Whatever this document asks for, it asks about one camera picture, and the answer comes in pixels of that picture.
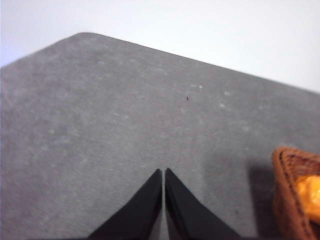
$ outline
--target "orange object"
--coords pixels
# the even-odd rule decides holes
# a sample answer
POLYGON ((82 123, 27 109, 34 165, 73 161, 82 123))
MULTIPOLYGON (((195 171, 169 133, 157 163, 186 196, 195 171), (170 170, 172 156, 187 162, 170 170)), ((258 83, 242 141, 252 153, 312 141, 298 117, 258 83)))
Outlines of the orange object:
POLYGON ((320 225, 320 176, 300 176, 295 181, 295 187, 306 215, 320 225))

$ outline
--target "gray felt mat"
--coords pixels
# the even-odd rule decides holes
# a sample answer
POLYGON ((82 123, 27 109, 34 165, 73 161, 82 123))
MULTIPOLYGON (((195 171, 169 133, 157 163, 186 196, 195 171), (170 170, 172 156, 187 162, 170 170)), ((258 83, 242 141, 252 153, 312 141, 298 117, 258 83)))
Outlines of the gray felt mat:
POLYGON ((85 237, 166 167, 239 234, 277 236, 271 153, 319 152, 320 95, 107 36, 1 78, 4 240, 85 237))

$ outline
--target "black object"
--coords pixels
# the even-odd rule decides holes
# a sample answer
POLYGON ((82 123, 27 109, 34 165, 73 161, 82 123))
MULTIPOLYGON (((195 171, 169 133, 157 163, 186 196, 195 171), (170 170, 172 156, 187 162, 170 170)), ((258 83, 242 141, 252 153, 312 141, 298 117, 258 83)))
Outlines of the black object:
MULTIPOLYGON (((178 233, 182 240, 262 240, 240 237, 203 206, 170 168, 165 171, 165 203, 173 221, 168 224, 169 233, 178 233)), ((157 169, 130 201, 89 237, 72 240, 147 240, 161 208, 162 173, 157 169)))

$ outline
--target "brown woven basket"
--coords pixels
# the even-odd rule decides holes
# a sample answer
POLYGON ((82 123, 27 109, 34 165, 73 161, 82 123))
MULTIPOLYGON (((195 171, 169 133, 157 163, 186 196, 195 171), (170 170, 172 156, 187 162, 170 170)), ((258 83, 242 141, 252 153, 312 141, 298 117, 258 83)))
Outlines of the brown woven basket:
POLYGON ((294 184, 299 176, 320 175, 320 155, 284 146, 273 152, 272 162, 275 171, 273 210, 283 236, 320 240, 320 226, 310 223, 294 184))

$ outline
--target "white background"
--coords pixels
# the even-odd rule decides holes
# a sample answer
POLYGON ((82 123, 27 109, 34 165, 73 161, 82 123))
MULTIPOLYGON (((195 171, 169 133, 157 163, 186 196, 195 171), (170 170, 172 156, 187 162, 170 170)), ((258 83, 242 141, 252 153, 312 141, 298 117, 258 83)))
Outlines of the white background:
POLYGON ((1 65, 79 32, 320 93, 319 0, 2 0, 1 65))

